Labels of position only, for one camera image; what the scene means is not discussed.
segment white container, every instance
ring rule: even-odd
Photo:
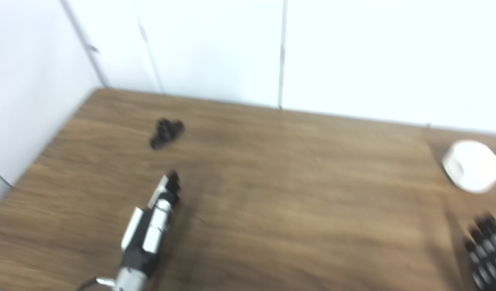
[[[496,155],[475,140],[455,142],[442,164],[454,184],[468,192],[482,194],[496,184]]]

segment black plastic part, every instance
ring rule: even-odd
[[[179,120],[169,121],[166,118],[158,120],[156,124],[156,133],[150,139],[150,146],[152,149],[161,149],[176,138],[183,132],[185,125]]]

